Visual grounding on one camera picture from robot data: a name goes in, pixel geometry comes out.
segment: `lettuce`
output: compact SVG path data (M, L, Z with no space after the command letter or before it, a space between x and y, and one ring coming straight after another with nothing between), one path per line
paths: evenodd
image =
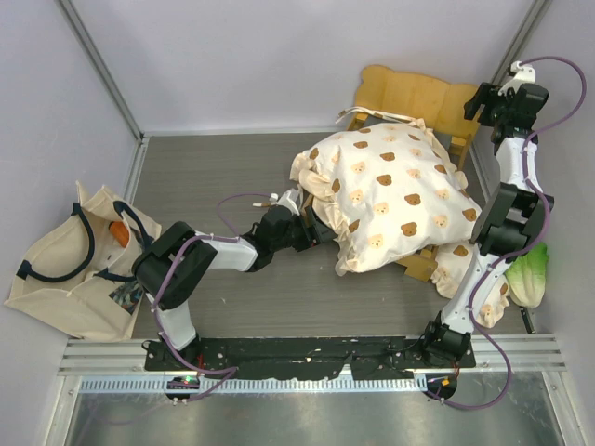
M548 247L538 244L526 255L517 258L506 271L512 293L512 301L522 307L535 308L541 303L546 291L546 265Z

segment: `canvas bag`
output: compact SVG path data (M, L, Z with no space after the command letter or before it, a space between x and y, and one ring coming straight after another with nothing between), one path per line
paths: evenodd
M62 225L37 241L14 279L8 307L67 335L103 342L129 339L141 290L131 267L161 225L103 186L90 197L76 183L79 203ZM122 247L109 231L121 221L129 233Z

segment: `gray concrete floor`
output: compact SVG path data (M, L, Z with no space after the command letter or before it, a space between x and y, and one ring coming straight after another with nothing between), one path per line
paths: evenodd
M151 138L135 206L164 226L183 220L196 230L231 235L218 219L217 203L239 192L283 192L295 155L327 134L264 134ZM469 194L484 199L471 159L465 169ZM260 221L251 198L224 204L241 231ZM327 243L296 253L284 250L265 269L250 274L208 271L190 300L202 336L418 335L447 300L431 283L403 274L396 264L338 277L338 248ZM493 333L524 333L511 305ZM155 338L143 302L133 334Z

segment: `wooden chair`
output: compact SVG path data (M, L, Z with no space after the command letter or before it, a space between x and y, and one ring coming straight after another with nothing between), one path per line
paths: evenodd
M362 84L355 93L354 105L423 118L428 128L452 137L447 150L458 157L457 168L462 170L480 126L476 121L464 118L463 105L476 90L475 85L449 84L425 74L394 72L387 67L371 65L362 71ZM355 113L348 130L362 128L367 117L367 113ZM427 282L438 267L437 251L437 246L427 246L397 263L406 267L406 275Z

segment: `white wall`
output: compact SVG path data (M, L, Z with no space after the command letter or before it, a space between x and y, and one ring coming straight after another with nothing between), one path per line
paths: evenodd
M75 0L147 131L322 127L362 68L491 78L530 0Z
M134 140L57 6L0 2L0 293L90 190L124 188ZM66 336L0 306L0 443L42 444Z
M539 137L536 163L539 182L555 197L547 236L549 270L547 292L536 310L539 328L553 332L583 397L582 415L592 428L595 420L595 285L593 257L593 178L595 177L595 2L554 1L532 35L520 59L557 55L577 63L588 82L587 99L571 121ZM557 62L536 62L537 82L548 89L549 101L535 128L570 111L580 95L578 76ZM489 158L489 137L481 140L480 152Z

